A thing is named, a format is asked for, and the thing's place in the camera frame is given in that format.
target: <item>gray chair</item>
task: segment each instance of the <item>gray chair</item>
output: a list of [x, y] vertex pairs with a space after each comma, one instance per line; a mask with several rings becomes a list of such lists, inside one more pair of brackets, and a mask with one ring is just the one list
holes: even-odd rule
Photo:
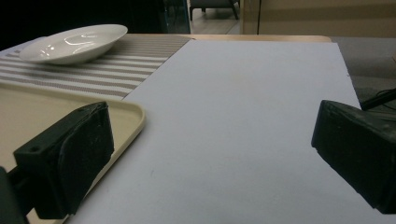
[[200, 8], [203, 12], [206, 12], [207, 8], [231, 8], [235, 19], [239, 20], [235, 3], [238, 3], [238, 6], [240, 6], [239, 0], [190, 0], [190, 21], [192, 21], [192, 11], [195, 8]]

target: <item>white plate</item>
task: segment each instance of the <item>white plate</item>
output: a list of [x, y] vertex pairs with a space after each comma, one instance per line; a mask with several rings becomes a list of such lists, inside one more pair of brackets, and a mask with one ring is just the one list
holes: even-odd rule
[[36, 41], [21, 51], [20, 58], [33, 63], [85, 63], [111, 49], [127, 32], [117, 24], [77, 28]]

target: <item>gray striped table runner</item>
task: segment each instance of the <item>gray striped table runner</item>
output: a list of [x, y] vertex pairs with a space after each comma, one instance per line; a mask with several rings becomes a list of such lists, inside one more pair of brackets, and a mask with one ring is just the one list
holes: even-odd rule
[[16, 50], [0, 57], [0, 82], [121, 100], [189, 40], [177, 35], [125, 35], [103, 56], [79, 65], [28, 63]]

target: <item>white paper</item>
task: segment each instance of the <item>white paper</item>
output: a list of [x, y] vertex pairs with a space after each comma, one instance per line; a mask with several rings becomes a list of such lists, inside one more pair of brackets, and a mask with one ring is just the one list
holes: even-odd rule
[[334, 43], [190, 41], [126, 99], [147, 125], [69, 223], [394, 223], [311, 147], [359, 107]]

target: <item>beige tray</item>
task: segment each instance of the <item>beige tray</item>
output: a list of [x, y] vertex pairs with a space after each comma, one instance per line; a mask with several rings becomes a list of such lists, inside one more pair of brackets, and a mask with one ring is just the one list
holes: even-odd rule
[[[72, 110], [100, 101], [106, 101], [108, 104], [115, 151], [92, 186], [99, 181], [144, 127], [146, 116], [142, 107], [122, 101], [0, 83], [0, 166], [10, 171], [16, 166], [12, 154], [15, 149]], [[27, 217], [31, 224], [64, 222], [39, 219], [34, 210]]]

